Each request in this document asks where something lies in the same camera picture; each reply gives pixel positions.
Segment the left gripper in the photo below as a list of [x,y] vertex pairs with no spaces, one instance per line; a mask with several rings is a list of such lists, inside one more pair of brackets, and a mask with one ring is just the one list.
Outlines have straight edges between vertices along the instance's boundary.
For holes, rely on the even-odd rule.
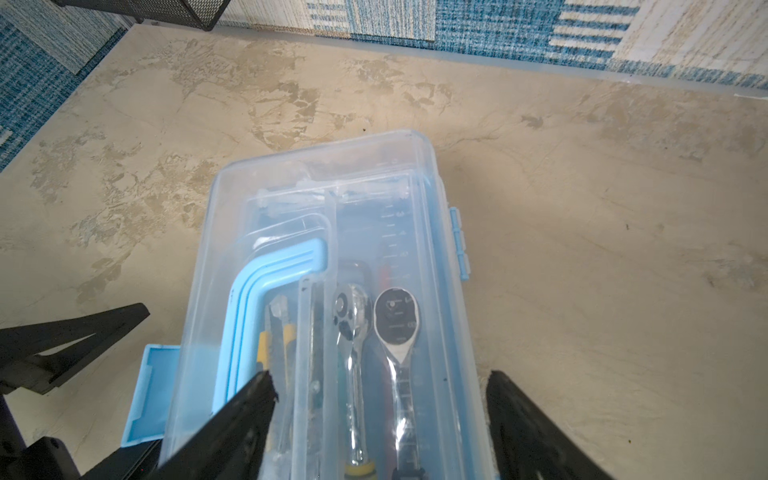
[[[1,393],[23,388],[44,395],[105,353],[150,316],[142,303],[84,317],[3,328]],[[119,448],[82,476],[64,442],[41,437],[27,445],[1,397],[1,480],[142,480],[156,470],[161,440]]]

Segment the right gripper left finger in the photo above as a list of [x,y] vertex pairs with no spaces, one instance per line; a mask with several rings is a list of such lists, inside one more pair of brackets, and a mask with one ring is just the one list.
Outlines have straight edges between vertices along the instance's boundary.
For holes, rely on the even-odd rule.
[[258,373],[150,477],[256,479],[277,402],[271,373]]

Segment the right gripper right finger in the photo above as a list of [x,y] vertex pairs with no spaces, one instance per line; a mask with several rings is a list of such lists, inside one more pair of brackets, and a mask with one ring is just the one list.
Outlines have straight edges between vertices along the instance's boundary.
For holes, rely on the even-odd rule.
[[507,376],[486,385],[490,434],[502,479],[609,479]]

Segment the yellow handled ratchet wrench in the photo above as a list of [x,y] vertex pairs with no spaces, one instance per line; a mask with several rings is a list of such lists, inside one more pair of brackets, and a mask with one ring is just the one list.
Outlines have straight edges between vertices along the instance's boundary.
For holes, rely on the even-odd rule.
[[363,350],[371,324],[371,306],[357,284],[340,285],[334,304],[334,323],[344,372],[345,479],[376,479],[376,466],[367,445],[363,389]]

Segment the light blue plastic toolbox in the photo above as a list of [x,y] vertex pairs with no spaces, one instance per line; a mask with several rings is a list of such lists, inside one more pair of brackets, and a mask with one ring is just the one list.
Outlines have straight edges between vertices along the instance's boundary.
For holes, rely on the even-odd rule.
[[491,479],[493,454],[462,283],[460,216],[429,140],[399,130],[224,167],[211,187],[182,341],[146,347],[122,445],[161,440],[168,461],[249,380],[265,308],[285,295],[297,325],[292,447],[267,450],[263,479],[345,479],[344,372],[334,323],[340,285],[371,306],[363,350],[367,445],[376,479],[395,467],[387,359],[374,303],[416,299],[411,381],[425,479]]

